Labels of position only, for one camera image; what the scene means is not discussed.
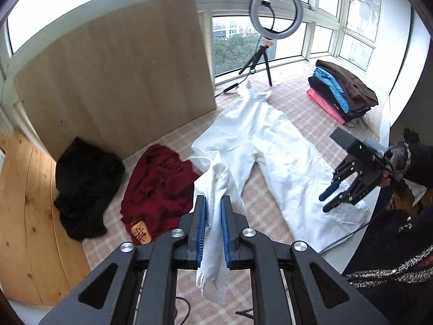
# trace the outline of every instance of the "brown folded garment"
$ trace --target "brown folded garment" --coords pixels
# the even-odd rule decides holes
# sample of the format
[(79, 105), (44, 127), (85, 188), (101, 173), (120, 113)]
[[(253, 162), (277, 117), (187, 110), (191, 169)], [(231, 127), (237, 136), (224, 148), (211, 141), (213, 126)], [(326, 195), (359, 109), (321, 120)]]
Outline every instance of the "brown folded garment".
[(348, 70), (331, 62), (321, 60), (317, 60), (316, 66), (323, 68), (334, 76), (346, 95), (351, 111), (379, 104), (374, 91)]

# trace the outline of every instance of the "maroon clothing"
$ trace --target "maroon clothing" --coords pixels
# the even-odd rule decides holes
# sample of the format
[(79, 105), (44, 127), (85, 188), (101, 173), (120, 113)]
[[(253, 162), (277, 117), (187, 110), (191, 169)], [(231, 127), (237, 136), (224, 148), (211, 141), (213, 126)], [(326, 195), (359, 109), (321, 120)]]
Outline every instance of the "maroon clothing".
[(144, 221), (152, 240), (176, 228), (182, 215), (192, 209), (194, 181), (198, 175), (190, 161), (166, 146), (149, 147), (138, 160), (121, 204), (122, 222), (133, 242), (131, 224)]

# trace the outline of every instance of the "bolt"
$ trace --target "bolt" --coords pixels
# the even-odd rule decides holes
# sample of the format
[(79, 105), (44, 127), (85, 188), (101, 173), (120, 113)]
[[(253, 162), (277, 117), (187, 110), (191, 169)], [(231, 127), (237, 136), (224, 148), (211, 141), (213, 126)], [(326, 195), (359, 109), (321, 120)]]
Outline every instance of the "bolt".
[(307, 244), (306, 244), (305, 242), (298, 241), (298, 242), (295, 242), (295, 244), (293, 245), (293, 247), (294, 247), (298, 252), (303, 252), (304, 250), (307, 249)]
[(131, 242), (122, 243), (120, 250), (124, 253), (128, 253), (134, 249), (134, 245)]
[(253, 237), (253, 236), (255, 236), (255, 230), (252, 229), (252, 228), (245, 228), (245, 229), (242, 231), (242, 234), (243, 234), (245, 237)]
[(174, 238), (182, 237), (184, 234), (185, 231), (183, 231), (183, 229), (181, 228), (175, 228), (174, 230), (172, 230), (172, 237)]

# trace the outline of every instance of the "brown label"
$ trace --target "brown label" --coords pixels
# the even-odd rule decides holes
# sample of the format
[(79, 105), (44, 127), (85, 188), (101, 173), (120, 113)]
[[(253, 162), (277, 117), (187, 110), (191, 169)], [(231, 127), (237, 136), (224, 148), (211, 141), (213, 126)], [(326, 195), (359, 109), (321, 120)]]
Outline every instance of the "brown label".
[(149, 243), (152, 240), (152, 237), (147, 230), (146, 224), (142, 220), (131, 227), (131, 232), (141, 244)]

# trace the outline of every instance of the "plaid mat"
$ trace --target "plaid mat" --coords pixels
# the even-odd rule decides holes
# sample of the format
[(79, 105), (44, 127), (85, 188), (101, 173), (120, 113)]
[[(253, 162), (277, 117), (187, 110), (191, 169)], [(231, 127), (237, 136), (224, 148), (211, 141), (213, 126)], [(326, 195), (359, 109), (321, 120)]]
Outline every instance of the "plaid mat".
[[(336, 167), (346, 156), (346, 152), (332, 141), (329, 135), (339, 126), (360, 140), (368, 137), (378, 140), (383, 103), (372, 108), (363, 119), (358, 119), (353, 127), (341, 126), (306, 94), (309, 88), (308, 77), (313, 74), (314, 63), (315, 60), (300, 61), (271, 69), (274, 86), (268, 103), (285, 112), (302, 135), (317, 147), (331, 167)], [(249, 79), (254, 89), (269, 88), (266, 72), (251, 75)], [(225, 86), (227, 85), (217, 87), (217, 91), (222, 91)], [(155, 142), (178, 152), (182, 160), (187, 159), (192, 155), (193, 141), (209, 128), (217, 115), (236, 97), (234, 90), (218, 96), (215, 111), (181, 126)], [(84, 252), (91, 269), (94, 269), (122, 242), (130, 241), (129, 234), (120, 221), (120, 203), (138, 159), (150, 145), (124, 160), (126, 167), (124, 180), (104, 215), (104, 224), (108, 233), (100, 238), (83, 241)], [(267, 234), (274, 241), (282, 243), (293, 241), (289, 228), (256, 164), (242, 192), (242, 198), (248, 209), (247, 218), (250, 227)], [(178, 273), (177, 295), (186, 298), (191, 304), (191, 313), (185, 324), (251, 324), (250, 319), (235, 315), (235, 311), (252, 307), (249, 271), (230, 272), (230, 285), (224, 306), (213, 304), (202, 297), (200, 290), (195, 286), (195, 273), (188, 270), (179, 270)], [(178, 324), (185, 317), (187, 306), (183, 301), (177, 300), (176, 307), (178, 317), (175, 323)]]

